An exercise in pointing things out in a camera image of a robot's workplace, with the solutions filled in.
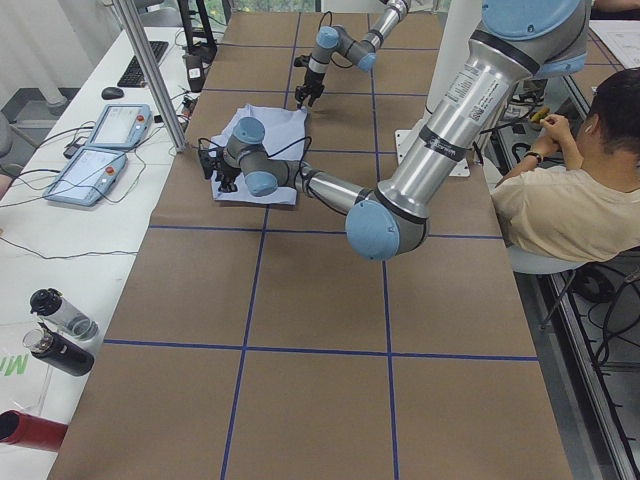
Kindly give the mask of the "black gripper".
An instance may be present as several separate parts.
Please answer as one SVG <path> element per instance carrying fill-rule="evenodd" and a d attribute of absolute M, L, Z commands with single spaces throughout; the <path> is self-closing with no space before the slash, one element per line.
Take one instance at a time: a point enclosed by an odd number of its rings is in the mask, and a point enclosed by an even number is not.
<path fill-rule="evenodd" d="M 241 169 L 226 162 L 223 147 L 214 147 L 212 150 L 199 148 L 198 156 L 204 178 L 210 180 L 215 174 L 214 181 L 219 183 L 219 192 L 233 193 L 238 190 L 235 180 L 240 175 Z"/>
<path fill-rule="evenodd" d="M 297 107 L 301 108 L 305 101 L 312 107 L 324 91 L 326 64 L 318 62 L 311 55 L 300 55 L 295 58 L 294 66 L 306 69 L 303 84 L 295 89 Z"/>

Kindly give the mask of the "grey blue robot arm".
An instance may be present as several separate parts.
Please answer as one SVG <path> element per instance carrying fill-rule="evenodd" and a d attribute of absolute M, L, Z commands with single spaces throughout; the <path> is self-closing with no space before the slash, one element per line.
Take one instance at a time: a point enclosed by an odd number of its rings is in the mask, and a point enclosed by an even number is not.
<path fill-rule="evenodd" d="M 409 13 L 412 2 L 405 0 L 384 1 L 385 10 L 362 40 L 355 40 L 342 25 L 321 26 L 316 34 L 315 45 L 309 55 L 295 58 L 295 67 L 306 69 L 304 81 L 295 89 L 298 108 L 304 103 L 309 107 L 324 92 L 324 78 L 332 61 L 338 54 L 364 72 L 370 72 L 377 59 L 377 51 L 393 29 Z"/>
<path fill-rule="evenodd" d="M 419 247 L 428 235 L 428 205 L 476 139 L 492 129 L 515 86 L 563 76 L 586 59 L 587 1 L 485 1 L 468 34 L 468 56 L 430 116 L 416 124 L 393 175 L 374 189 L 297 160 L 278 160 L 263 144 L 264 125 L 243 117 L 229 139 L 202 162 L 225 193 L 244 184 L 254 197 L 290 187 L 345 216 L 351 247 L 384 261 Z"/>

